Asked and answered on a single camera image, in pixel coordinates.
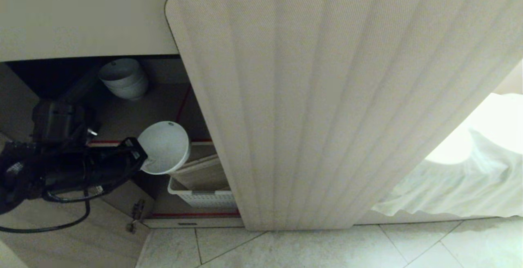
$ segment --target cabinet door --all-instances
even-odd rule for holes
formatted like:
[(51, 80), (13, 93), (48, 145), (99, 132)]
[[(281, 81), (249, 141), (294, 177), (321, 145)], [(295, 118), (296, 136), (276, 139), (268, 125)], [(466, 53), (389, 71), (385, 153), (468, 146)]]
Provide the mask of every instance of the cabinet door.
[[(25, 201), (0, 216), (0, 225), (55, 226), (74, 221), (83, 213), (83, 203)], [(30, 268), (134, 268), (149, 228), (138, 224), (136, 233), (129, 233), (125, 225), (131, 221), (129, 216), (101, 199), (94, 199), (90, 216), (76, 226), (30, 235), (0, 232), (0, 241)]]
[(168, 0), (248, 229), (348, 228), (523, 54), (523, 0)]

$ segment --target shelf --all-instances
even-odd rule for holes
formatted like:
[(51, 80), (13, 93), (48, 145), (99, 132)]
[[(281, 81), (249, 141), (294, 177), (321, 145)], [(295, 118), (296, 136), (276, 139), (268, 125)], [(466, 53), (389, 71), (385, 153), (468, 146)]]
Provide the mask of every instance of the shelf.
[[(193, 145), (191, 156), (187, 162), (197, 160), (216, 153), (211, 145)], [(158, 192), (153, 207), (152, 218), (194, 218), (194, 217), (234, 217), (239, 216), (236, 208), (194, 208), (177, 195), (168, 193), (170, 176), (161, 175), (156, 179)]]
[(147, 127), (160, 121), (180, 123), (191, 140), (210, 140), (189, 84), (155, 84), (135, 102), (109, 95), (98, 103), (95, 110), (101, 128), (95, 140), (138, 137)]

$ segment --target tiled floor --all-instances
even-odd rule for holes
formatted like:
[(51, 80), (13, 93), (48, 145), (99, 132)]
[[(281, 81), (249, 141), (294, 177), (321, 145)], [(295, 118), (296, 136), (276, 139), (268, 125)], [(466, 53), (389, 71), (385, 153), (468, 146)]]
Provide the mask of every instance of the tiled floor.
[(249, 232), (155, 229), (137, 268), (522, 268), (523, 218)]

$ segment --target red strip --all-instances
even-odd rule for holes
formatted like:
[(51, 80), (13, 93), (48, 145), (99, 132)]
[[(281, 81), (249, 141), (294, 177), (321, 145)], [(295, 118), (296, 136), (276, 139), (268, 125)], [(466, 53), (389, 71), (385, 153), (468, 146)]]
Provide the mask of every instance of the red strip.
[(189, 84), (189, 88), (187, 89), (187, 92), (185, 93), (185, 97), (183, 97), (183, 100), (181, 101), (180, 110), (178, 110), (178, 115), (176, 116), (176, 123), (180, 124), (180, 118), (181, 118), (181, 112), (183, 111), (183, 107), (185, 106), (185, 103), (187, 102), (187, 99), (189, 98), (189, 93), (191, 92), (192, 85)]
[(239, 216), (239, 212), (235, 212), (235, 213), (153, 214), (153, 217), (188, 217), (188, 216)]

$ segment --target fluted door panel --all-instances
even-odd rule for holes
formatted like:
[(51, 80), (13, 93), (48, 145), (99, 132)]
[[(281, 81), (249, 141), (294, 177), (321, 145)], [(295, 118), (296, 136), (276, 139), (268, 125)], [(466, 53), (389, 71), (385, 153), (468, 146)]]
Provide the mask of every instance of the fluted door panel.
[(168, 0), (249, 229), (347, 228), (523, 56), (523, 0)]

